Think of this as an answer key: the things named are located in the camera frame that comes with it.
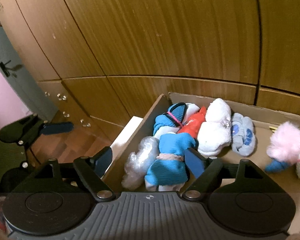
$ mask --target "pink fluffy pom-pom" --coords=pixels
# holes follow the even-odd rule
[[[281,124],[270,138],[269,157],[294,164],[300,153],[300,130],[290,122]]]

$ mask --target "circular logo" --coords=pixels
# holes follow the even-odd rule
[[[150,200],[151,200],[151,199],[153,199],[153,198],[154,198],[154,196],[152,196],[152,195],[147,195],[147,196],[146,196],[146,199],[150,199]]]

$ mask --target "black circular disc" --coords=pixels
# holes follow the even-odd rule
[[[3,214],[12,229],[46,236],[64,232],[81,223],[90,213],[93,200],[85,192],[11,193]]]
[[[213,192],[208,207],[223,226],[247,235],[271,235],[289,227],[295,204],[287,193]]]

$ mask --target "pink hair tie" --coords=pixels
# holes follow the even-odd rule
[[[170,115],[173,120],[175,120],[181,126],[181,128],[183,127],[183,124],[172,113],[168,111],[167,114]]]

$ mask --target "silver screw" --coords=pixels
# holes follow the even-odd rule
[[[103,199],[110,198],[112,197],[112,192],[110,190],[101,190],[97,193],[97,196]]]
[[[201,196],[201,193],[197,190],[189,190],[185,193],[186,197],[196,199]]]

